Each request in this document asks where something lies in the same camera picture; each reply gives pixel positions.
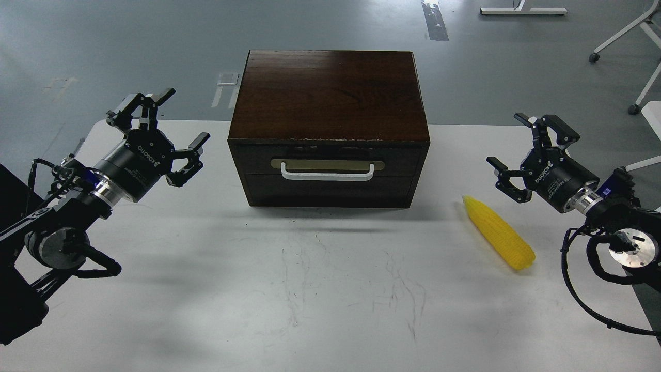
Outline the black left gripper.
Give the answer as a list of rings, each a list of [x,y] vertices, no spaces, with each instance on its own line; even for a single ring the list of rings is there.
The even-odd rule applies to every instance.
[[[203,168],[202,146],[210,134],[201,132],[186,150],[175,150],[173,143],[158,130],[158,108],[175,94],[170,88],[160,94],[128,95],[113,111],[106,113],[106,124],[128,132],[122,142],[102,158],[94,168],[104,174],[137,202],[166,175],[170,186],[181,188]],[[133,120],[138,128],[132,128]],[[179,171],[171,172],[173,160],[188,162]]]

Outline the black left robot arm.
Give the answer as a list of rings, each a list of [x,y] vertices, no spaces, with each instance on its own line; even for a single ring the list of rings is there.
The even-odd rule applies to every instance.
[[[59,165],[35,158],[27,183],[3,170],[3,193],[17,196],[4,206],[13,221],[2,221],[3,345],[42,324],[47,299],[69,278],[120,274],[122,266],[90,243],[95,221],[108,219],[122,199],[140,201],[161,177],[179,188],[203,167],[208,133],[176,150],[158,129],[158,108],[174,94],[137,92],[108,111],[107,124],[123,138],[93,167],[73,155]]]

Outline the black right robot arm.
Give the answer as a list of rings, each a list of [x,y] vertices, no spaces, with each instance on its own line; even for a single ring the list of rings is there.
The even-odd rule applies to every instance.
[[[515,119],[531,129],[533,147],[517,170],[496,157],[486,159],[494,167],[496,188],[517,203],[529,202],[536,193],[559,213],[578,210],[589,229],[603,232],[586,245],[595,275],[659,290],[659,212],[641,207],[630,174],[617,168],[600,184],[566,152],[580,135],[559,116],[517,113]]]

